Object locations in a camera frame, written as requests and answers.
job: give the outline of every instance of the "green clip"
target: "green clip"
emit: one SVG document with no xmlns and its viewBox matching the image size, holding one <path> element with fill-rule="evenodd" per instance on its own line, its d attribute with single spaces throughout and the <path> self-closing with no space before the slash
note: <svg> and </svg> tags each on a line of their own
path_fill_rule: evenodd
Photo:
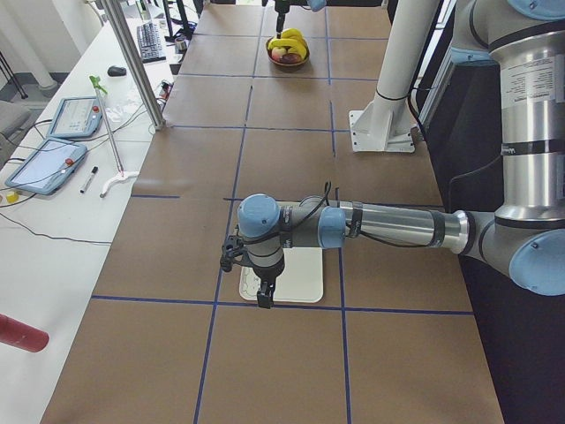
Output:
<svg viewBox="0 0 565 424">
<path fill-rule="evenodd" d="M 106 89 L 100 85 L 100 77 L 95 77 L 94 75 L 90 75 L 88 78 L 90 79 L 90 82 L 92 82 L 92 87 L 98 88 L 99 90 L 103 91 L 104 94 L 108 93 Z"/>
</svg>

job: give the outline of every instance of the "fruit bowl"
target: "fruit bowl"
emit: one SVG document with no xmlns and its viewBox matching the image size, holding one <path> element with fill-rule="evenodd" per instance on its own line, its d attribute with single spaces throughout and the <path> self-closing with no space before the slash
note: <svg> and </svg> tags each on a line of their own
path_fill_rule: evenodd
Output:
<svg viewBox="0 0 565 424">
<path fill-rule="evenodd" d="M 272 41 L 275 41 L 276 47 L 271 45 Z M 299 40 L 284 36 L 281 39 L 271 37 L 265 43 L 265 49 L 268 59 L 282 68 L 298 68 L 308 62 L 310 57 L 308 45 L 301 36 Z"/>
</svg>

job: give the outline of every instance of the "blue tape line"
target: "blue tape line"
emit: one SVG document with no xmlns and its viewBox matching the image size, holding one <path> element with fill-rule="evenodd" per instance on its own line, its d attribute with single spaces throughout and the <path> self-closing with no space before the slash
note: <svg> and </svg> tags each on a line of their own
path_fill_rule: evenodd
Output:
<svg viewBox="0 0 565 424">
<path fill-rule="evenodd" d="M 101 294 L 93 294 L 91 299 L 98 300 L 118 300 L 123 302 L 145 302 L 145 303 L 177 303 L 184 305 L 208 305 L 214 304 L 211 300 L 188 300 L 188 299 L 160 299 L 160 298 L 135 298 L 127 296 L 105 296 Z"/>
<path fill-rule="evenodd" d="M 347 423 L 351 424 L 351 394 L 350 394 L 350 360 L 347 344 L 347 316 L 345 309 L 345 277 L 343 276 L 343 250 L 337 249 L 339 261 L 339 284 L 342 300 L 342 335 L 343 335 L 343 371 L 345 373 L 345 404 L 347 407 Z"/>
<path fill-rule="evenodd" d="M 471 311 L 435 311 L 432 309 L 388 309 L 385 307 L 346 307 L 347 312 L 369 312 L 382 314 L 419 314 L 419 315 L 474 315 Z"/>
<path fill-rule="evenodd" d="M 220 287 L 220 278 L 222 272 L 218 272 L 218 281 L 216 283 L 216 296 Z M 210 326 L 208 327 L 208 336 L 206 340 L 206 350 L 204 351 L 204 361 L 202 363 L 202 372 L 200 373 L 200 385 L 198 387 L 198 397 L 196 398 L 196 406 L 194 407 L 194 420 L 193 424 L 198 423 L 198 418 L 200 416 L 200 405 L 202 403 L 202 395 L 204 393 L 204 381 L 206 380 L 206 371 L 208 365 L 208 358 L 210 357 L 210 345 L 212 344 L 212 334 L 214 332 L 214 322 L 215 322 L 215 311 L 218 308 L 216 301 L 214 301 L 214 306 L 212 307 L 212 316 L 210 317 Z"/>
<path fill-rule="evenodd" d="M 328 80 L 329 85 L 331 86 L 332 80 L 339 80 L 339 81 L 370 81 L 370 82 L 377 82 L 379 79 L 377 78 L 360 78 L 360 77 L 308 77 L 308 76 L 282 76 L 282 75 L 228 75 L 224 73 L 191 73 L 191 72 L 180 72 L 178 74 L 182 77 L 219 77 L 219 78 L 257 78 L 257 79 L 272 79 L 272 80 Z"/>
<path fill-rule="evenodd" d="M 332 67 L 331 67 L 331 48 L 329 45 L 329 33 L 328 33 L 328 8 L 324 9 L 324 18 L 326 18 L 326 46 L 328 48 L 328 84 L 331 86 L 332 85 Z"/>
<path fill-rule="evenodd" d="M 259 35 L 206 34 L 206 33 L 194 33 L 194 36 L 229 37 L 229 38 L 260 38 Z"/>
<path fill-rule="evenodd" d="M 137 199 L 180 199 L 180 196 L 175 194 L 132 194 L 130 197 L 135 197 Z"/>
<path fill-rule="evenodd" d="M 332 125 L 332 153 L 334 155 L 334 157 L 336 156 L 336 151 L 335 151 L 335 125 L 334 125 L 334 104 L 332 103 L 332 101 L 329 101 L 329 119 L 330 119 L 330 123 Z"/>
<path fill-rule="evenodd" d="M 315 131 L 318 133 L 330 133 L 332 130 L 323 128 L 276 128 L 268 126 L 213 126 L 213 125 L 172 125 L 170 128 L 188 128 L 196 130 L 265 130 L 265 131 Z"/>
</svg>

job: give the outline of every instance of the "computer mouse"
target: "computer mouse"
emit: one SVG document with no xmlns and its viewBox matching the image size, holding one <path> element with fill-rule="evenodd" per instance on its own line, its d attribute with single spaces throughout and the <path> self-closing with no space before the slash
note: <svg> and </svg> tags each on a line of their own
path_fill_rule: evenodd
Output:
<svg viewBox="0 0 565 424">
<path fill-rule="evenodd" d="M 108 68 L 108 75 L 110 77 L 123 77 L 127 71 L 121 66 L 111 66 Z"/>
</svg>

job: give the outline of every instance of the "tablet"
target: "tablet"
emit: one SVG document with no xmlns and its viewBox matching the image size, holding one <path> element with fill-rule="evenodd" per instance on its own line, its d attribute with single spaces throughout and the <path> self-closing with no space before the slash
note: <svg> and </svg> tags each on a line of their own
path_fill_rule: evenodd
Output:
<svg viewBox="0 0 565 424">
<path fill-rule="evenodd" d="M 6 180 L 6 185 L 38 194 L 52 194 L 80 166 L 87 147 L 48 137 Z"/>
<path fill-rule="evenodd" d="M 96 97 L 70 97 L 61 100 L 47 135 L 59 139 L 90 137 L 96 132 L 102 113 Z"/>
</svg>

